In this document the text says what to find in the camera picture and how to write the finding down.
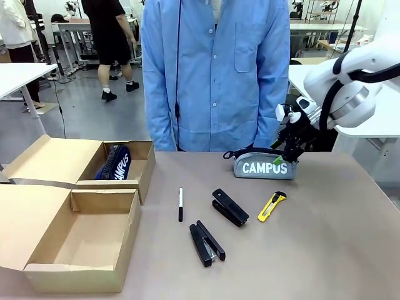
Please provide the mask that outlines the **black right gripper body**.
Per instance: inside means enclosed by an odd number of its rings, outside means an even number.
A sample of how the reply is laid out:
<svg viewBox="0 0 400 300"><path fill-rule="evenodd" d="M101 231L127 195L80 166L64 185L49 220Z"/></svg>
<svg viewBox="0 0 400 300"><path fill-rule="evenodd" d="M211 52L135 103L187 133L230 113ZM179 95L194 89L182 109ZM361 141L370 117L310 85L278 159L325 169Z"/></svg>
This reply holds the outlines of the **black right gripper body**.
<svg viewBox="0 0 400 300"><path fill-rule="evenodd" d="M279 131L279 141L285 144L290 142L306 144L316 138L316 128L310 123L307 116L301 116L295 123L287 122L284 129Z"/></svg>

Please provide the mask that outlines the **grey CAMPUS pencil case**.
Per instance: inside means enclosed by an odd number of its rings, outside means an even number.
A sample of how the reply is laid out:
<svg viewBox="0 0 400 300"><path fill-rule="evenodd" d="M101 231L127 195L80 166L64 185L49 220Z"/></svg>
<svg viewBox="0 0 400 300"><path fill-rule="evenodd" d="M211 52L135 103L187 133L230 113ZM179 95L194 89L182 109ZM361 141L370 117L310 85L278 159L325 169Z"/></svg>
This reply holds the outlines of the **grey CAMPUS pencil case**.
<svg viewBox="0 0 400 300"><path fill-rule="evenodd" d="M261 147L227 151L223 158L233 158L234 175L248 179L293 180L298 164L285 161L281 150Z"/></svg>

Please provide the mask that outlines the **cardboard box with navy case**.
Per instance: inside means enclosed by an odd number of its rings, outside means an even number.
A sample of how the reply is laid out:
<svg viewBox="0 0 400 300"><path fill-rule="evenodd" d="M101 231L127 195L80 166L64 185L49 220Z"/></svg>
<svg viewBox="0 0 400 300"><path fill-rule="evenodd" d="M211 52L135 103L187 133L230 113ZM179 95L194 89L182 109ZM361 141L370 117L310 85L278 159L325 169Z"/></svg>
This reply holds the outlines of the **cardboard box with navy case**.
<svg viewBox="0 0 400 300"><path fill-rule="evenodd" d="M96 180L115 144L127 146L131 164L125 180ZM151 141L98 141L41 136L2 173L21 184L69 189L137 189L143 205L156 164Z"/></svg>

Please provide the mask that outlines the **large open cardboard box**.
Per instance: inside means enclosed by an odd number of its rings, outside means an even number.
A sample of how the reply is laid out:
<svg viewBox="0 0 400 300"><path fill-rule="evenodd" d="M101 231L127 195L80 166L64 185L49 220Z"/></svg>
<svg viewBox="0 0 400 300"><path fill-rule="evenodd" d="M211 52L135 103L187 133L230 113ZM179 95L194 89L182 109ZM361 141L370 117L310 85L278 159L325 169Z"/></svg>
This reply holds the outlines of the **large open cardboard box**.
<svg viewBox="0 0 400 300"><path fill-rule="evenodd" d="M140 219L136 189L0 184L0 269L42 293L119 293Z"/></svg>

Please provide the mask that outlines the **yellow utility knife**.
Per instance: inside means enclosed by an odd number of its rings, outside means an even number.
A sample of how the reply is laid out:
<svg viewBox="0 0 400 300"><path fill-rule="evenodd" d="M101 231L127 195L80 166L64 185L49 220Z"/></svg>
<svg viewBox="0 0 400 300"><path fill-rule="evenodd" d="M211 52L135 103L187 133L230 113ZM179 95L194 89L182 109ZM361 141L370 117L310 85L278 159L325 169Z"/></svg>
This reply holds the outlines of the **yellow utility knife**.
<svg viewBox="0 0 400 300"><path fill-rule="evenodd" d="M265 222L269 216L274 211L275 207L283 200L286 200L287 195L284 192L276 191L266 205L263 207L262 211L258 214L257 219L260 222Z"/></svg>

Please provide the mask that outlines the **white table behind robot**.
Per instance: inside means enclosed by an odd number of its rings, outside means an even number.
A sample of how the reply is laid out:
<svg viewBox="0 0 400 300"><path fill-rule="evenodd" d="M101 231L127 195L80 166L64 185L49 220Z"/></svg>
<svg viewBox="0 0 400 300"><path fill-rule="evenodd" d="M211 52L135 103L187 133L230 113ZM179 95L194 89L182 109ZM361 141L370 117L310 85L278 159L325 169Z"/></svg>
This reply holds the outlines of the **white table behind robot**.
<svg viewBox="0 0 400 300"><path fill-rule="evenodd" d="M400 93L383 85L374 115L355 128L336 127L334 153L346 153L381 186L400 188Z"/></svg>

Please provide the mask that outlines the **closed black stapler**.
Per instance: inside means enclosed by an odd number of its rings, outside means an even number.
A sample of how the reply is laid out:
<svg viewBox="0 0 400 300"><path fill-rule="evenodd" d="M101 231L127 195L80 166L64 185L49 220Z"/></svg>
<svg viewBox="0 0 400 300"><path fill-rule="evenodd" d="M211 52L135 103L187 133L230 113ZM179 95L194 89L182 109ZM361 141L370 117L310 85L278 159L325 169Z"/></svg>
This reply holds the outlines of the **closed black stapler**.
<svg viewBox="0 0 400 300"><path fill-rule="evenodd" d="M222 189L213 191L212 196L214 197L212 206L228 221L239 228L247 222L249 215Z"/></svg>

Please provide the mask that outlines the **white background desk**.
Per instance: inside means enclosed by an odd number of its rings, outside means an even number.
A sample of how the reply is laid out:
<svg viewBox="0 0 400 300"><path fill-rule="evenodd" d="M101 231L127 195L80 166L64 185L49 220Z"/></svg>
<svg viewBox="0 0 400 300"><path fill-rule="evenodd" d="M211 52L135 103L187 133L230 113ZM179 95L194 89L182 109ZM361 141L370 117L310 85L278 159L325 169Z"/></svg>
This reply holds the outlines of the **white background desk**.
<svg viewBox="0 0 400 300"><path fill-rule="evenodd" d="M316 45L316 43L325 38L331 32L338 34L346 34L351 30L350 24L344 23L304 23L294 22L290 23L291 36L299 38L299 49L309 49Z"/></svg>

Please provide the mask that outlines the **black tripod pole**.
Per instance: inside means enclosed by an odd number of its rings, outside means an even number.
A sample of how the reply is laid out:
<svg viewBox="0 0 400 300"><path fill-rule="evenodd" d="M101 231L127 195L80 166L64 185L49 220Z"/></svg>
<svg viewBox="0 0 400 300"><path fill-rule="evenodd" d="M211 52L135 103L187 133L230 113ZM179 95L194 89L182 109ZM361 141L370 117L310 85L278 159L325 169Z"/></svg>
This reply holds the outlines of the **black tripod pole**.
<svg viewBox="0 0 400 300"><path fill-rule="evenodd" d="M349 34L348 34L348 37L347 37L347 40L346 40L345 47L343 49L343 53L346 53L346 52L349 51L351 39L353 38L353 34L354 34L355 28L356 28L356 24L357 24L357 21L359 19L359 12L361 10L362 1L363 0L357 0L356 10L354 12L354 16L353 16L352 23L351 23L351 28L349 30Z"/></svg>

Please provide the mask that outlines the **black stapler showing silver insert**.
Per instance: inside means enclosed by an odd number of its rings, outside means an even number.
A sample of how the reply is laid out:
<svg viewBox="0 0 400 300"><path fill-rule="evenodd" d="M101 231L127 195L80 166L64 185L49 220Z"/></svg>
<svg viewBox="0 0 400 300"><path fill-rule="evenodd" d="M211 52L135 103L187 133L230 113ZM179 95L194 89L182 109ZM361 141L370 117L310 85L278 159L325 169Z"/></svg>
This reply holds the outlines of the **black stapler showing silver insert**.
<svg viewBox="0 0 400 300"><path fill-rule="evenodd" d="M200 220L191 224L189 230L197 255L205 268L212 266L216 258L221 261L226 259L225 250Z"/></svg>

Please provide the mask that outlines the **navy CAMPUS pencil case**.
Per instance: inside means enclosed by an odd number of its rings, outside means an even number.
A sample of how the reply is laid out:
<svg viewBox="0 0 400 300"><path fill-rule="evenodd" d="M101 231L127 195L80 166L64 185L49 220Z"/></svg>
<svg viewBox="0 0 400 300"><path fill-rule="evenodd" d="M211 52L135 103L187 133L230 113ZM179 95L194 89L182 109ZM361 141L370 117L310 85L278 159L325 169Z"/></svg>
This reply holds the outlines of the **navy CAMPUS pencil case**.
<svg viewBox="0 0 400 300"><path fill-rule="evenodd" d="M95 180L126 180L131 165L129 148L123 144L111 146L105 164L97 172Z"/></svg>

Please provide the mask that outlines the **person in black shorts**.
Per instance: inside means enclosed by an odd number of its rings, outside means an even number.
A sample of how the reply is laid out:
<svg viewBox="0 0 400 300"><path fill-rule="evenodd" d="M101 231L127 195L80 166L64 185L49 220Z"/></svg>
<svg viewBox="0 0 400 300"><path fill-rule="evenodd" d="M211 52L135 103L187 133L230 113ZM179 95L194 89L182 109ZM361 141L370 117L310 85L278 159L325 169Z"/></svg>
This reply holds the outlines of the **person in black shorts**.
<svg viewBox="0 0 400 300"><path fill-rule="evenodd" d="M101 99L110 102L117 98L110 87L111 65L117 62L126 81L126 91L139 88L133 80L130 65L131 50L128 42L136 46L136 39L126 19L119 0L81 0L84 13L88 16L92 38L99 57L97 75L102 87Z"/></svg>

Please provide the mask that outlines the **brown topped background table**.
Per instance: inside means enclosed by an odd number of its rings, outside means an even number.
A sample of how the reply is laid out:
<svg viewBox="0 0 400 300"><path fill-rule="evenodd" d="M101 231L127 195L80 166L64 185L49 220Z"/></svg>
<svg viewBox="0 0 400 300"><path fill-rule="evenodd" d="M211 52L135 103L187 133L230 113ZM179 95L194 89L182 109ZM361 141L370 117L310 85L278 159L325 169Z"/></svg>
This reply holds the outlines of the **brown topped background table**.
<svg viewBox="0 0 400 300"><path fill-rule="evenodd" d="M59 32L71 73L97 63L88 19L66 19L66 22L52 22L51 26Z"/></svg>

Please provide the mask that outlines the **white side table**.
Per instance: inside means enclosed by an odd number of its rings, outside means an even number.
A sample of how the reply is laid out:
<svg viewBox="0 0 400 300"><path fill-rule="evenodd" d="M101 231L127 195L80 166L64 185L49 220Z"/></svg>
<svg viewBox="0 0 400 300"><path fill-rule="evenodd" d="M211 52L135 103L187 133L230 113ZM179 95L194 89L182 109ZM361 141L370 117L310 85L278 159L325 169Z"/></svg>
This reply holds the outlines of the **white side table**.
<svg viewBox="0 0 400 300"><path fill-rule="evenodd" d="M28 91L28 83L56 70L56 64L46 63L0 63L0 101L6 96L22 91L22 95L27 103L31 117L36 121L39 135L46 134L41 119L34 107L33 100Z"/></svg>

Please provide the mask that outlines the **person in white jacket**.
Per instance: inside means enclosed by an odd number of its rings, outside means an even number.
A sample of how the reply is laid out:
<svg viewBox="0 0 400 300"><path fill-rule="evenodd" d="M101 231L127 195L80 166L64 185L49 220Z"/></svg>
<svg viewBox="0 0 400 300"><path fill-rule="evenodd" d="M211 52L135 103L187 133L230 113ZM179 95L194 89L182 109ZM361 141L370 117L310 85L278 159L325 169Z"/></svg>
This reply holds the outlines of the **person in white jacket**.
<svg viewBox="0 0 400 300"><path fill-rule="evenodd" d="M25 10L26 0L0 0L0 35L12 63L34 63L37 41Z"/></svg>

